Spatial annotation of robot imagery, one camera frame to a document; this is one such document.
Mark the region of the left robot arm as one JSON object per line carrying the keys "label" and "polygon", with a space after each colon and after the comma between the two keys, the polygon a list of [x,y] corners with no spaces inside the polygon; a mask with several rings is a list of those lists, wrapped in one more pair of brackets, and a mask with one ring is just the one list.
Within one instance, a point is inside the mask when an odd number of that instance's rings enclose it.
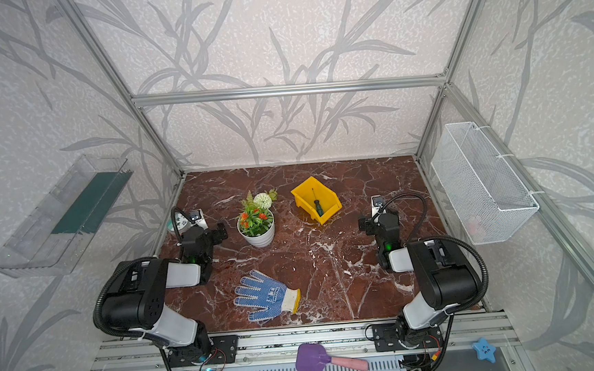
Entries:
{"label": "left robot arm", "polygon": [[165,299],[168,289],[208,283],[214,247],[227,238],[224,223],[195,226],[180,237],[179,259],[123,261],[97,298],[94,325],[110,336],[151,341],[170,368],[234,363],[238,336],[210,338],[205,324],[171,309]]}

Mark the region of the yellow plastic bin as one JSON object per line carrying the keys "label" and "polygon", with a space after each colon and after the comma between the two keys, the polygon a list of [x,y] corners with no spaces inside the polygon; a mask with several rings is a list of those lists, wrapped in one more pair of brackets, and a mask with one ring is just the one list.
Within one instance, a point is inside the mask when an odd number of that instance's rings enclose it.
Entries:
{"label": "yellow plastic bin", "polygon": [[[312,189],[316,191],[316,195],[320,199],[322,208],[324,209],[324,215],[322,217],[319,217],[315,210]],[[296,205],[320,225],[327,223],[343,207],[337,194],[315,177],[309,177],[296,188],[292,189],[292,195],[294,196]]]}

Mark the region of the black green handled screwdriver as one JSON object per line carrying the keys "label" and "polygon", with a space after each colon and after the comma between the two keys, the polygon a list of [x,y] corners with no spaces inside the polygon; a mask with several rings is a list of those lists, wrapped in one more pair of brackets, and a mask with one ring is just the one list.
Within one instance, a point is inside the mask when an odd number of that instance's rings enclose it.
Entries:
{"label": "black green handled screwdriver", "polygon": [[314,189],[312,189],[312,194],[314,197],[315,210],[318,213],[318,216],[322,217],[324,215],[324,209],[323,209],[320,199],[318,198],[316,191]]}

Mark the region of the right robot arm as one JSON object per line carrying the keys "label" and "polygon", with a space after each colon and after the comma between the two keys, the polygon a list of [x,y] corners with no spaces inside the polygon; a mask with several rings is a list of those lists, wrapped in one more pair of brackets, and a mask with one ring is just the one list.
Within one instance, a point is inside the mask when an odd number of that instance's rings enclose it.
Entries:
{"label": "right robot arm", "polygon": [[413,301],[394,323],[371,325],[376,351],[441,347],[445,337],[440,326],[485,296],[489,284],[485,261],[468,243],[447,235],[403,243],[399,216],[393,212],[361,217],[358,228],[375,238],[380,266],[392,273],[411,272],[418,285]]}

